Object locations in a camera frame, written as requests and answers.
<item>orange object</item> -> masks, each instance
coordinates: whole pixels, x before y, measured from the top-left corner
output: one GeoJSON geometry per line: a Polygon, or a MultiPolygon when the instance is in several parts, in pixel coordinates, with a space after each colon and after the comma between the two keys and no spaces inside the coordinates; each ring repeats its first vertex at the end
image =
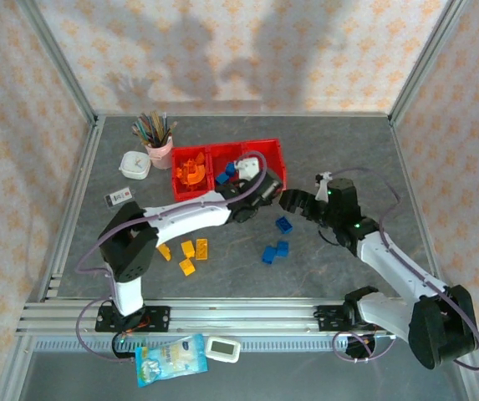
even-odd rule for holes
{"type": "Polygon", "coordinates": [[[181,167],[176,168],[176,177],[183,185],[194,190],[206,177],[205,161],[206,157],[200,152],[194,160],[189,159],[181,167]]]}

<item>lego brick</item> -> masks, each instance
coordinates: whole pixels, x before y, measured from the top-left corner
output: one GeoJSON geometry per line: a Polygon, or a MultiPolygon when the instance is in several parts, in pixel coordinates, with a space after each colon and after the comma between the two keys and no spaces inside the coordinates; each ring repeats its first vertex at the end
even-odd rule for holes
{"type": "Polygon", "coordinates": [[[267,246],[262,255],[262,262],[272,265],[274,258],[276,257],[276,248],[273,246],[267,246]]]}
{"type": "Polygon", "coordinates": [[[230,177],[226,173],[221,173],[215,178],[218,185],[226,184],[228,180],[230,180],[230,177]]]}
{"type": "Polygon", "coordinates": [[[183,274],[185,274],[186,276],[189,276],[190,274],[196,271],[195,266],[192,264],[192,261],[190,261],[189,259],[185,259],[184,261],[181,261],[180,267],[181,267],[181,270],[183,271],[183,274]]]}
{"type": "Polygon", "coordinates": [[[181,249],[186,258],[195,257],[195,247],[192,245],[192,241],[185,241],[181,243],[181,249]]]}
{"type": "Polygon", "coordinates": [[[236,174],[236,166],[233,163],[228,163],[224,172],[228,177],[233,177],[236,174]]]}
{"type": "Polygon", "coordinates": [[[207,260],[207,239],[198,238],[196,240],[196,259],[198,261],[207,260]]]}
{"type": "Polygon", "coordinates": [[[171,249],[167,245],[161,244],[157,247],[157,250],[167,261],[171,261],[171,249]]]}
{"type": "Polygon", "coordinates": [[[287,257],[289,254],[289,243],[287,241],[278,241],[276,245],[276,256],[287,257]]]}
{"type": "Polygon", "coordinates": [[[283,216],[276,220],[276,227],[280,229],[282,234],[288,234],[293,230],[293,226],[291,226],[291,223],[283,216]]]}

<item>digital thermometer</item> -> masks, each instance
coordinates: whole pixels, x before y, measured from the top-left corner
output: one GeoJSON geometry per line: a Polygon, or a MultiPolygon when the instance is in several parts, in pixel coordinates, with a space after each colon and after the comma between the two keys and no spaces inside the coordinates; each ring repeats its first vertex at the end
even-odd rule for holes
{"type": "Polygon", "coordinates": [[[216,361],[235,363],[239,359],[241,343],[227,338],[209,337],[206,344],[206,356],[216,361]]]}

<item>white label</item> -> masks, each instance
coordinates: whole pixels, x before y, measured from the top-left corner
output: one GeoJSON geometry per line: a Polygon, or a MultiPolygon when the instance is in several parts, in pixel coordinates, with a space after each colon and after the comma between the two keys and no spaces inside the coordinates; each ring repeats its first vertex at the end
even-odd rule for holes
{"type": "Polygon", "coordinates": [[[133,199],[133,195],[131,194],[131,190],[128,186],[126,186],[123,190],[117,190],[111,194],[108,194],[105,197],[105,201],[109,206],[118,205],[119,203],[126,202],[130,199],[133,199]]]}

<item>blue lego brick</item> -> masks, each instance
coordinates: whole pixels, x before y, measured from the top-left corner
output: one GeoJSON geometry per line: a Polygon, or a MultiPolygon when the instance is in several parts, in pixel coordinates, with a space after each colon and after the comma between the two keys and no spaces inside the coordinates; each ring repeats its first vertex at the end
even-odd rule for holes
{"type": "Polygon", "coordinates": [[[288,257],[289,243],[287,241],[278,241],[276,245],[276,256],[288,257]]]}
{"type": "Polygon", "coordinates": [[[272,265],[274,258],[276,257],[276,248],[273,246],[266,246],[262,255],[262,262],[272,265]]]}
{"type": "Polygon", "coordinates": [[[291,223],[285,217],[280,217],[276,220],[276,227],[280,229],[282,234],[288,234],[293,230],[293,226],[291,226],[291,223]]]}
{"type": "Polygon", "coordinates": [[[225,172],[228,177],[233,177],[236,174],[236,166],[233,163],[228,163],[225,172]]]}
{"type": "Polygon", "coordinates": [[[215,178],[215,181],[218,185],[224,185],[228,182],[228,180],[230,180],[230,177],[228,177],[226,173],[221,173],[215,178]]]}

